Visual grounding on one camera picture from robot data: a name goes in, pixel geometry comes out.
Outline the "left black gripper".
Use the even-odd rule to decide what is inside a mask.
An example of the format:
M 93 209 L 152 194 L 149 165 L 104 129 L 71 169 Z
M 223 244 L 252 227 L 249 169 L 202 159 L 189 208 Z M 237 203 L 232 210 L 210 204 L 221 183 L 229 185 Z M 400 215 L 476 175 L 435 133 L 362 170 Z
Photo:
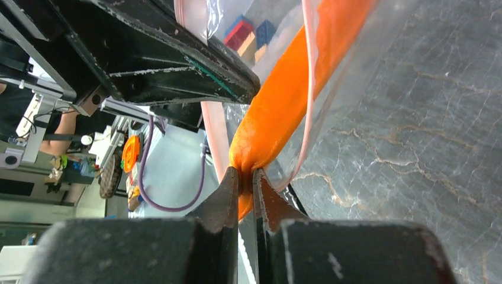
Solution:
M 2 1 L 1 35 L 41 64 L 72 102 L 96 104 L 99 96 L 114 98 L 70 44 L 59 2 Z

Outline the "clear zip top bag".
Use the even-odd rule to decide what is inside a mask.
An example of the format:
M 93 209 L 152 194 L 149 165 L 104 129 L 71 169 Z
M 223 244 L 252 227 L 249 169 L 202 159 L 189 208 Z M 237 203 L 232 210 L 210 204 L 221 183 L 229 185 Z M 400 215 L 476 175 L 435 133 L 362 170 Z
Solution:
M 303 142 L 289 160 L 285 186 L 298 173 L 339 89 L 354 75 L 364 88 L 417 1 L 302 1 L 293 25 L 278 31 L 255 71 L 264 76 L 234 137 L 226 142 L 220 102 L 201 102 L 217 176 L 234 167 L 239 194 L 250 196 L 253 175 L 267 169 L 303 127 Z

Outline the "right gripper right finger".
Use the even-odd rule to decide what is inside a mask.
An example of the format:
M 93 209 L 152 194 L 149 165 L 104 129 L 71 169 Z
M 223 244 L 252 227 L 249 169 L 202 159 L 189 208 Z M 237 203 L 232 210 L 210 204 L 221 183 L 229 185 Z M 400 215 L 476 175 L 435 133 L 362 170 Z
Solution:
M 455 283 L 438 238 L 407 221 L 312 220 L 253 174 L 258 283 Z

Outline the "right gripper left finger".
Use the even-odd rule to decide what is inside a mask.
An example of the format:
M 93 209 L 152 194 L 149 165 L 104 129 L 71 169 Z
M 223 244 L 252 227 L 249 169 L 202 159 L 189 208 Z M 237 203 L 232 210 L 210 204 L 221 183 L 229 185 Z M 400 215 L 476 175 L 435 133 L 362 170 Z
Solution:
M 182 218 L 74 219 L 42 236 L 22 283 L 236 283 L 238 171 Z

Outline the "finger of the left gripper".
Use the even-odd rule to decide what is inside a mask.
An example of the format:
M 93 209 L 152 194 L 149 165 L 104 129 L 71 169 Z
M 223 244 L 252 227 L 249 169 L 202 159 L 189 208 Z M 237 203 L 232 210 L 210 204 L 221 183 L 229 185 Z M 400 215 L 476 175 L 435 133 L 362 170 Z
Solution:
M 171 1 L 60 1 L 68 40 L 101 85 L 136 105 L 249 104 L 258 77 L 220 40 L 180 26 Z

